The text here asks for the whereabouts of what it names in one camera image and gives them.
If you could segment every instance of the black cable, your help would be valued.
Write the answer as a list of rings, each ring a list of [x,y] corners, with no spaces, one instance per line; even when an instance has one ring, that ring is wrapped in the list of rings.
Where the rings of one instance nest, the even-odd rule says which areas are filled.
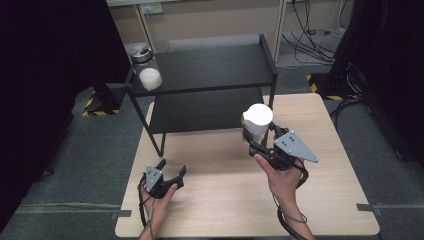
[[[291,35],[293,36],[293,38],[294,38],[294,39],[296,39],[296,40],[300,41],[300,38],[298,39],[298,38],[294,35],[293,31],[290,31],[290,33],[291,33]],[[303,46],[305,46],[306,48],[309,48],[309,49],[313,50],[314,52],[321,51],[321,50],[319,50],[319,49],[318,49],[318,51],[317,51],[317,49],[316,49],[316,48],[313,48],[313,47],[311,47],[311,46],[308,46],[308,45],[306,45],[306,44],[305,44],[305,43],[303,43],[303,42],[300,42],[300,43],[301,43]],[[330,49],[327,49],[327,48],[325,48],[325,47],[320,46],[320,48],[322,48],[322,49],[324,49],[324,50],[327,50],[327,51],[329,51],[329,52],[334,53],[334,51],[332,51],[332,50],[330,50]],[[331,57],[329,57],[329,56],[327,56],[327,55],[325,55],[325,56],[321,56],[321,57],[323,57],[323,58],[328,58],[330,61],[333,61],[333,60],[332,60],[332,58],[331,58]]]
[[[348,107],[348,106],[352,106],[354,104],[357,103],[361,103],[362,99],[353,101],[353,102],[348,102],[349,99],[344,99],[335,110],[333,110],[329,115],[330,117],[332,117],[334,115],[334,128],[336,129],[336,131],[338,131],[337,129],[337,121],[338,121],[338,115],[343,111],[344,108]]]
[[[295,6],[295,2],[292,2],[292,5],[293,5],[293,10],[294,10],[294,12],[295,12],[295,14],[296,14],[296,17],[297,17],[297,19],[298,19],[298,22],[299,22],[299,25],[300,25],[300,27],[301,27],[301,29],[302,29],[302,33],[301,33],[301,35],[300,35],[300,37],[299,38],[296,38],[296,37],[294,37],[294,35],[293,35],[293,33],[292,33],[292,35],[293,35],[293,37],[297,40],[297,42],[296,42],[296,45],[295,45],[295,47],[294,47],[294,49],[295,49],[295,58],[296,58],[296,60],[299,62],[299,63],[303,63],[303,62],[301,62],[301,61],[299,61],[299,59],[297,58],[297,51],[299,50],[299,43],[301,43],[302,45],[304,45],[304,46],[307,46],[306,44],[304,44],[302,41],[301,41],[301,39],[302,39],[302,37],[303,37],[303,35],[305,35],[306,36],[306,38],[309,40],[309,42],[312,44],[312,46],[314,47],[313,48],[313,51],[314,51],[314,54],[312,55],[312,54],[309,54],[311,57],[314,57],[314,58],[317,58],[318,60],[321,60],[321,61],[324,61],[324,62],[328,62],[328,63],[333,63],[333,60],[332,60],[332,58],[331,57],[329,57],[328,55],[326,55],[325,53],[323,53],[320,49],[319,49],[319,46],[318,46],[318,44],[316,44],[313,40],[312,40],[312,38],[311,38],[311,36],[307,33],[307,31],[309,32],[310,31],[310,29],[309,29],[309,13],[310,13],[310,2],[309,2],[309,0],[306,0],[305,1],[305,11],[306,11],[306,22],[305,22],[305,25],[303,25],[302,24],[302,21],[300,20],[300,16],[299,16],[299,13],[298,13],[298,11],[297,11],[297,8],[296,8],[296,6]]]
[[[343,15],[343,11],[344,11],[344,9],[346,7],[347,1],[348,0],[346,0],[345,3],[343,4],[342,10],[340,11],[340,14],[339,14],[339,24],[344,29],[346,29],[346,27],[343,26],[341,18],[342,18],[342,15]]]
[[[286,40],[286,42],[291,46],[291,47],[293,47],[294,49],[296,48],[296,46],[295,46],[295,43],[293,43],[293,42],[291,42],[290,40],[288,40],[287,38],[286,38],[286,36],[284,36],[284,34],[282,34],[282,37],[284,38],[284,40]],[[316,59],[318,59],[318,60],[321,60],[321,61],[323,61],[324,63],[322,63],[322,62],[314,62],[314,61],[308,61],[308,63],[314,63],[314,64],[321,64],[321,65],[328,65],[328,64],[332,64],[332,63],[325,63],[326,62],[326,60],[325,59],[322,59],[320,56],[318,56],[318,55],[316,55],[313,51],[311,51],[310,49],[307,49],[307,48],[304,48],[304,47],[301,47],[301,46],[298,46],[297,47],[297,50],[299,51],[299,52],[303,52],[303,53],[305,53],[305,54],[308,54],[308,55],[312,55],[314,58],[316,58]]]

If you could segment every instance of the finger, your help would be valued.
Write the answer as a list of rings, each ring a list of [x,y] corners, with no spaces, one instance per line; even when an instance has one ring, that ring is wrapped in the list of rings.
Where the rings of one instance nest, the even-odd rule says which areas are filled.
[[[272,171],[274,171],[274,168],[268,163],[268,161],[264,157],[259,154],[255,154],[253,157],[266,174],[270,174],[272,173]]]
[[[178,185],[176,183],[174,183],[169,189],[168,192],[166,192],[165,196],[163,197],[163,200],[165,200],[166,202],[169,202],[172,198],[172,196],[174,196],[174,193],[177,191],[178,189]]]

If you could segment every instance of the wooden table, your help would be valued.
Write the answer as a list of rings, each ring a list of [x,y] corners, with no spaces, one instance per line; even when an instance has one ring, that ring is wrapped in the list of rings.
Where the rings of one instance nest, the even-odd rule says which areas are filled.
[[[320,158],[319,163],[306,162],[310,177],[297,191],[312,232],[317,236],[377,234],[374,213],[357,209],[357,204],[368,201],[320,96],[275,96],[273,121],[295,130]],[[266,175],[248,155],[241,129],[169,134],[164,158],[165,180],[177,176],[184,164],[187,174],[159,237],[288,235],[277,219]],[[118,218],[115,232],[119,237],[140,234],[137,184],[146,165],[156,166],[159,161],[143,131],[121,207],[131,210],[131,216]]]

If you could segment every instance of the white cup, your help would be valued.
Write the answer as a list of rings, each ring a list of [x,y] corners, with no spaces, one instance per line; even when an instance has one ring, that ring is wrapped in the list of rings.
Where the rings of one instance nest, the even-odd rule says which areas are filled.
[[[159,71],[154,68],[146,68],[141,71],[140,80],[147,91],[156,89],[162,84],[162,77]]]
[[[243,113],[242,124],[252,134],[253,141],[259,143],[268,131],[272,118],[272,110],[265,104],[257,103]]]

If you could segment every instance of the human hand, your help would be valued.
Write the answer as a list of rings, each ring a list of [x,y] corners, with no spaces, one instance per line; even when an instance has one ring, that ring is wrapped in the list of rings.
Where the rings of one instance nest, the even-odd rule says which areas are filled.
[[[254,158],[268,177],[269,190],[277,199],[286,223],[296,233],[306,239],[315,239],[296,203],[296,188],[302,177],[302,172],[295,167],[290,167],[285,171],[278,171],[261,155],[255,154]],[[303,160],[297,159],[294,163],[299,167],[303,167]]]
[[[268,177],[269,190],[275,196],[282,207],[296,204],[296,188],[302,176],[302,172],[294,167],[285,171],[275,170],[268,161],[259,154],[254,158]],[[295,164],[302,167],[303,160],[297,159]]]
[[[142,199],[144,200],[144,208],[147,211],[148,216],[151,216],[146,228],[143,230],[140,235],[140,239],[151,239],[155,238],[155,235],[159,232],[159,229],[165,220],[166,214],[168,212],[169,202],[174,196],[175,192],[178,189],[177,184],[173,184],[165,196],[161,199],[155,199],[150,196],[150,194],[144,188],[145,180],[141,183],[141,194]]]

